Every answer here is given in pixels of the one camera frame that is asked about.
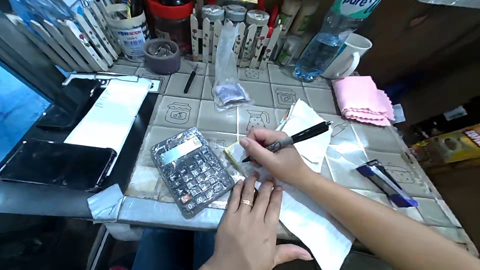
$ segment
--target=mug handle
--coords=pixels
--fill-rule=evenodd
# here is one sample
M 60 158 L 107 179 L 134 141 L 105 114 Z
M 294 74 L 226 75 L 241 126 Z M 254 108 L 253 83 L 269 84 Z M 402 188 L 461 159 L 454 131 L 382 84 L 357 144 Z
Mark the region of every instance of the mug handle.
M 360 54 L 356 51 L 352 54 L 353 56 L 353 61 L 352 64 L 345 70 L 342 74 L 337 75 L 338 78 L 345 78 L 348 77 L 350 74 L 353 73 L 353 71 L 357 68 L 357 66 L 360 63 Z

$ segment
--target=red lid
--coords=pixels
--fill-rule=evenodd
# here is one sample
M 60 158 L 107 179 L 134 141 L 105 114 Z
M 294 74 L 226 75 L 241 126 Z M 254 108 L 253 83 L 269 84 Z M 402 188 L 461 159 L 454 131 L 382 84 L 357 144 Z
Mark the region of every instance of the red lid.
M 181 6 L 165 6 L 155 0 L 148 0 L 150 12 L 160 18 L 179 20 L 185 19 L 193 12 L 193 1 Z

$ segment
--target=notepad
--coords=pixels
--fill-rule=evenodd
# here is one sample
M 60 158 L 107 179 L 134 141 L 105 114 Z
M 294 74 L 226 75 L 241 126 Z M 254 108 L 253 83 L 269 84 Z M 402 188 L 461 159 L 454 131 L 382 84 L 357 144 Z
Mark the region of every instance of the notepad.
M 63 142 L 109 147 L 117 152 L 118 157 L 149 87 L 147 82 L 111 80 L 90 111 Z M 107 175 L 110 175 L 117 157 Z

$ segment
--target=pink cloth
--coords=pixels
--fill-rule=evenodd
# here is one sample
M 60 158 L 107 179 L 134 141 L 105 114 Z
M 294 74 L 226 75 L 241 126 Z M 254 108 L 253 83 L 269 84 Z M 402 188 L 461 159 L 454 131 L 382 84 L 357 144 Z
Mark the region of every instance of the pink cloth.
M 392 102 L 370 76 L 350 76 L 333 82 L 342 114 L 360 122 L 389 126 L 395 119 Z

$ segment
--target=water bottle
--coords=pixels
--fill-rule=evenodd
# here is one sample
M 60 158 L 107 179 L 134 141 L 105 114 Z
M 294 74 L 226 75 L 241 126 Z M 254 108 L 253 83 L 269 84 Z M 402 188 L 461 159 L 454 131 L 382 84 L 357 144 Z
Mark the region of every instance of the water bottle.
M 322 29 L 297 61 L 293 75 L 312 82 L 332 63 L 350 33 L 357 30 L 381 0 L 335 0 L 325 15 Z

